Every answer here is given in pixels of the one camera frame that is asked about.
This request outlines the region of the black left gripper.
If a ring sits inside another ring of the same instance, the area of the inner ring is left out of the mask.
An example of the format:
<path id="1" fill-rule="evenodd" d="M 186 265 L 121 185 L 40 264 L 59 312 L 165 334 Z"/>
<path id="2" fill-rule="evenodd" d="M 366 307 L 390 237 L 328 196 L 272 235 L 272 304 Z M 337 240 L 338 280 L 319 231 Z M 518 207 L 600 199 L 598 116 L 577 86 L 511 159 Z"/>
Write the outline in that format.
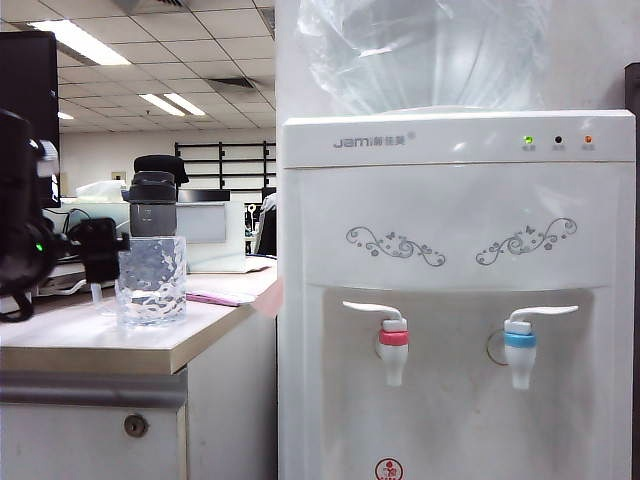
<path id="1" fill-rule="evenodd" d="M 82 220 L 65 234 L 53 230 L 49 219 L 33 220 L 26 225 L 27 259 L 22 270 L 21 288 L 32 288 L 50 276 L 60 259 L 84 257 L 88 283 L 116 280 L 120 275 L 116 224 L 112 218 Z"/>

